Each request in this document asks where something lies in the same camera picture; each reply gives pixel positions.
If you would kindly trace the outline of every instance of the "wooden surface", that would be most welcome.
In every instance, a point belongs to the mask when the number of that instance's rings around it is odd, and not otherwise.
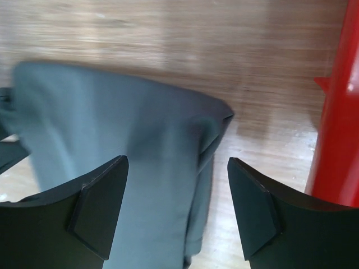
[[[0,79],[23,59],[116,69],[206,92],[236,112],[215,156],[201,254],[192,269],[249,268],[229,191],[230,156],[303,190],[345,0],[0,0]],[[0,200],[35,193],[28,160],[0,176]]]

